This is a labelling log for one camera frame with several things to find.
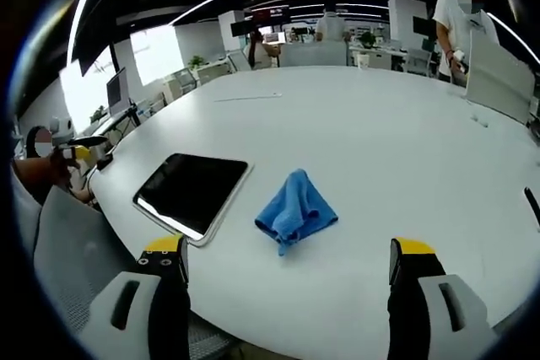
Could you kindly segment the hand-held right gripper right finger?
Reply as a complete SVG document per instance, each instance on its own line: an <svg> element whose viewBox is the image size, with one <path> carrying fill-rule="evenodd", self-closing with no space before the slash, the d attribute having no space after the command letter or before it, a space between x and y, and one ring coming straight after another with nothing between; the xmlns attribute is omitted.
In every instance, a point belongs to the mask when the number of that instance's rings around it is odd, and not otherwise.
<svg viewBox="0 0 540 360"><path fill-rule="evenodd" d="M391 240L389 359L479 359L497 341L483 300L424 242Z"/></svg>

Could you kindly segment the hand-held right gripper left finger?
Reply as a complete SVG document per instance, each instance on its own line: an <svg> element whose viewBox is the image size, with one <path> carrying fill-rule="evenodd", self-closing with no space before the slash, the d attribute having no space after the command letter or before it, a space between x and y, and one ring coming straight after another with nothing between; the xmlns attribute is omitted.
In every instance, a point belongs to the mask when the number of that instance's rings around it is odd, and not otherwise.
<svg viewBox="0 0 540 360"><path fill-rule="evenodd" d="M151 242L96 296L78 339L93 359L188 359L191 301L179 234Z"/></svg>

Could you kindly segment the person's left hand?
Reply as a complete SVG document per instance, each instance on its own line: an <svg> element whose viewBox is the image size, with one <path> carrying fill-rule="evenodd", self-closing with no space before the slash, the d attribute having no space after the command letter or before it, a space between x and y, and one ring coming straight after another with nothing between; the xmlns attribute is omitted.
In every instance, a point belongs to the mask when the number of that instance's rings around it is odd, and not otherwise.
<svg viewBox="0 0 540 360"><path fill-rule="evenodd" d="M80 169L80 164L76 159L67 159L64 157L62 151L55 150L49 156L50 163L50 181L54 185L62 187L71 187L71 172L70 168Z"/></svg>

